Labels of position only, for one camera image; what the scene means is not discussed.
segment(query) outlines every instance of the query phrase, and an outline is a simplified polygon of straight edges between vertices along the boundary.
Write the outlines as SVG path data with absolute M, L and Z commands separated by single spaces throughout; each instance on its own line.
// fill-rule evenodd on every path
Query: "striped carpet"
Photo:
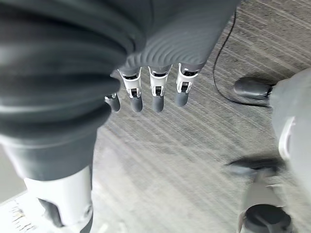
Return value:
M 311 1 L 248 0 L 219 59 L 221 91 L 233 95 L 242 76 L 278 81 L 311 67 Z M 233 233 L 247 178 L 224 164 L 241 156 L 278 156 L 271 110 L 226 102 L 213 90 L 211 67 L 230 25 L 191 89 L 174 104 L 177 66 L 164 110 L 151 109 L 149 73 L 142 71 L 144 108 L 133 113 L 124 86 L 121 110 L 98 132 L 94 161 L 95 233 Z M 300 233 L 311 232 L 311 205 L 289 172 L 287 209 Z

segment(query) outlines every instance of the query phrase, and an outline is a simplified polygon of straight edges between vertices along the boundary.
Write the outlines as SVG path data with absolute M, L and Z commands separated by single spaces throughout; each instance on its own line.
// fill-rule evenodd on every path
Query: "black cable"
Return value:
M 223 50 L 223 48 L 225 47 L 225 44 L 227 43 L 232 31 L 233 31 L 233 28 L 235 26 L 235 21 L 236 21 L 236 18 L 237 18 L 237 10 L 235 10 L 234 12 L 234 16 L 233 16 L 233 22 L 232 22 L 232 25 L 231 25 L 231 29 L 223 43 L 223 45 L 221 46 L 220 50 L 218 51 L 218 54 L 216 56 L 216 59 L 215 59 L 215 62 L 214 62 L 214 65 L 213 65 L 213 69 L 212 69 L 212 80 L 213 80 L 213 84 L 214 84 L 214 87 L 215 87 L 215 90 L 216 92 L 222 96 L 224 99 L 226 99 L 227 101 L 229 102 L 232 102 L 232 103 L 236 103 L 236 104 L 241 104 L 241 105 L 247 105 L 247 106 L 256 106 L 256 107 L 263 107 L 263 108 L 270 108 L 269 105 L 266 105 L 266 104 L 256 104 L 256 103 L 246 103 L 246 102 L 240 102 L 238 100 L 235 100 L 235 99 L 230 99 L 228 98 L 227 96 L 225 96 L 223 93 L 220 92 L 220 90 L 218 89 L 217 87 L 217 84 L 216 84 L 216 81 L 215 81 L 215 68 L 216 68 L 216 65 L 217 65 L 217 61 L 218 61 L 218 58 Z

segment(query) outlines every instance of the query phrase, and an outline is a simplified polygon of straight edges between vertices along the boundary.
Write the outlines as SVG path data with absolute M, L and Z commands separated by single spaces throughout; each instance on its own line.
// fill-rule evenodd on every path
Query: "gray carpet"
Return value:
M 278 81 L 311 67 L 311 2 L 250 0 L 219 59 L 220 89 L 233 95 L 242 76 Z M 211 82 L 219 44 L 191 89 L 175 106 L 177 66 L 170 72 L 164 111 L 151 109 L 143 69 L 144 108 L 133 113 L 124 86 L 121 110 L 98 132 L 94 161 L 95 233 L 233 233 L 248 180 L 224 164 L 241 156 L 278 156 L 271 111 L 239 106 L 218 96 Z M 301 233 L 311 231 L 311 205 L 290 172 L 284 184 L 288 211 Z

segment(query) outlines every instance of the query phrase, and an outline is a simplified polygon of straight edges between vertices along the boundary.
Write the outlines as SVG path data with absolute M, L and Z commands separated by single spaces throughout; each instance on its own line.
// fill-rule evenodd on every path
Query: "robotic finger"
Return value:
M 120 101 L 117 93 L 105 96 L 105 101 L 110 105 L 112 111 L 117 112 L 120 110 Z
M 150 88 L 152 93 L 152 109 L 159 113 L 164 107 L 166 82 L 172 65 L 165 67 L 148 67 L 150 73 Z
M 126 88 L 126 91 L 130 97 L 131 107 L 134 112 L 140 112 L 142 110 L 141 99 L 141 68 L 134 70 L 118 70 Z
M 175 103 L 177 106 L 182 107 L 186 105 L 192 84 L 205 63 L 206 62 L 198 65 L 179 63 L 176 80 L 177 93 L 175 96 Z

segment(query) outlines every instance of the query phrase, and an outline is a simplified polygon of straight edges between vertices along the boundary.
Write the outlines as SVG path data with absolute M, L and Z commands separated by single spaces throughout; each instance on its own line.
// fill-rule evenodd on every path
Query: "black rubber foot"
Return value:
M 234 92 L 246 98 L 266 100 L 273 86 L 273 84 L 268 84 L 266 80 L 243 77 L 235 82 Z
M 112 111 L 117 112 L 120 110 L 120 101 L 118 95 L 115 98 L 106 99 L 106 102 L 110 105 Z
M 179 107 L 185 106 L 188 101 L 189 93 L 181 92 L 175 95 L 175 104 Z
M 263 169 L 270 169 L 271 176 L 276 175 L 284 162 L 277 158 L 241 158 L 227 165 L 229 171 L 236 175 L 251 175 Z
M 156 113 L 160 113 L 162 112 L 164 107 L 164 96 L 156 96 L 156 97 L 152 97 L 152 109 L 156 112 Z
M 134 112 L 139 113 L 142 110 L 142 99 L 139 98 L 130 98 L 131 107 Z

